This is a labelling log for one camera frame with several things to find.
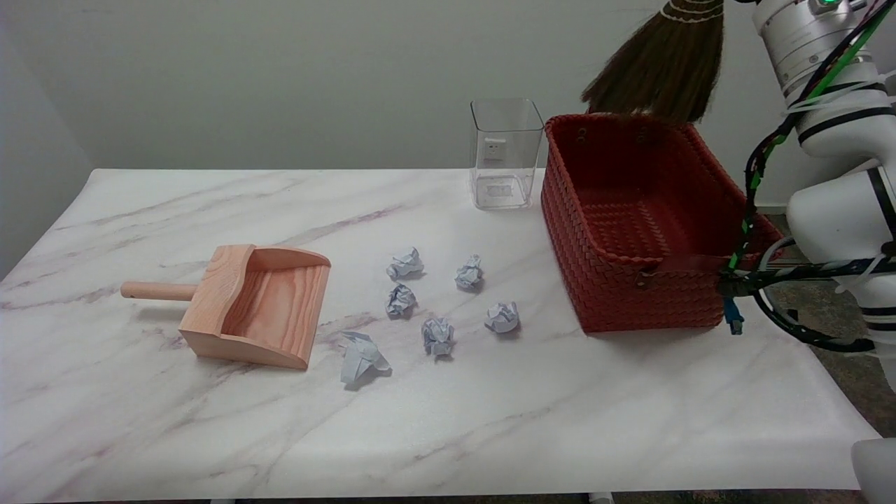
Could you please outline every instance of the wooden dustpan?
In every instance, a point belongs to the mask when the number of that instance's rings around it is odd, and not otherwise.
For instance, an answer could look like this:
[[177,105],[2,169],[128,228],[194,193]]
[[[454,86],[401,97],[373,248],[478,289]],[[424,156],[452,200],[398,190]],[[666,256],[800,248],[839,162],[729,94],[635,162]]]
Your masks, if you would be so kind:
[[200,357],[307,369],[329,273],[307,250],[226,245],[199,285],[126,282],[121,294],[190,301],[180,332]]

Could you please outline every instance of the clear plastic container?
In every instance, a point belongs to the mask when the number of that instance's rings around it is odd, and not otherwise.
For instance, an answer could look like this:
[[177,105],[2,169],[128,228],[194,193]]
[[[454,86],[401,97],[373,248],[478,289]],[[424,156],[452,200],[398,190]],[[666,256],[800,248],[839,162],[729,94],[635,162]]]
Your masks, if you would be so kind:
[[483,210],[529,206],[545,123],[532,100],[475,100],[470,149],[473,204]]

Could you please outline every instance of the crumpled paper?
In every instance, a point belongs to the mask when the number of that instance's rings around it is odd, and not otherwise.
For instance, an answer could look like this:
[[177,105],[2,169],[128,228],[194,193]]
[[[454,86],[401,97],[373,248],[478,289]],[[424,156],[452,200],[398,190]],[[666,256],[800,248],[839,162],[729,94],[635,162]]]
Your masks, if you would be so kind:
[[423,348],[427,355],[451,355],[454,346],[454,326],[447,318],[428,318],[421,328]]
[[470,256],[467,264],[457,269],[457,276],[454,277],[454,282],[457,283],[459,288],[472,291],[476,289],[478,283],[482,282],[482,269],[479,268],[480,262],[479,256],[474,254]]
[[516,309],[516,303],[507,306],[498,303],[488,309],[486,327],[498,334],[509,333],[520,324],[520,312]]
[[404,256],[393,257],[392,263],[386,268],[386,273],[393,280],[420,271],[423,271],[423,261],[420,260],[420,253],[414,247],[411,247]]
[[376,343],[370,340],[370,336],[351,331],[343,331],[342,335],[351,341],[345,349],[345,359],[342,361],[342,383],[353,385],[371,367],[378,371],[392,368]]
[[389,292],[389,300],[386,301],[386,314],[390,317],[400,317],[415,303],[417,303],[417,296],[414,295],[414,292],[407,285],[399,283]]

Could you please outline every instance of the broom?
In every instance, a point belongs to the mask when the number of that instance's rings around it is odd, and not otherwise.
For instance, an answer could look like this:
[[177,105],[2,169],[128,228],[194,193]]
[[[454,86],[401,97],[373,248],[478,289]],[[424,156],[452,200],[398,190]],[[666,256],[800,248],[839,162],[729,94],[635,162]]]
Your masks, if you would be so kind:
[[582,93],[589,112],[700,120],[719,78],[723,12],[723,0],[669,0]]

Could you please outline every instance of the gray wall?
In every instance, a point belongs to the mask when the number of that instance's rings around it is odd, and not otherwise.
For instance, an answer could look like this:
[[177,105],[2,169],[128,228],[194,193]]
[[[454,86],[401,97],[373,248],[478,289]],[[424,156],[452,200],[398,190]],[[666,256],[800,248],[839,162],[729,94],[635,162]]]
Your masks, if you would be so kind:
[[[0,0],[6,36],[34,73],[4,39],[0,273],[91,165],[466,166],[470,100],[524,96],[545,116],[581,111],[582,88],[662,3]],[[700,130],[739,182],[783,100],[754,8],[726,8],[722,76]],[[872,39],[883,70],[896,68],[893,18]],[[783,206],[849,163],[809,159],[791,140],[771,159],[759,203]],[[25,217],[8,219],[12,209]]]
[[90,167],[0,26],[0,278],[72,202]]

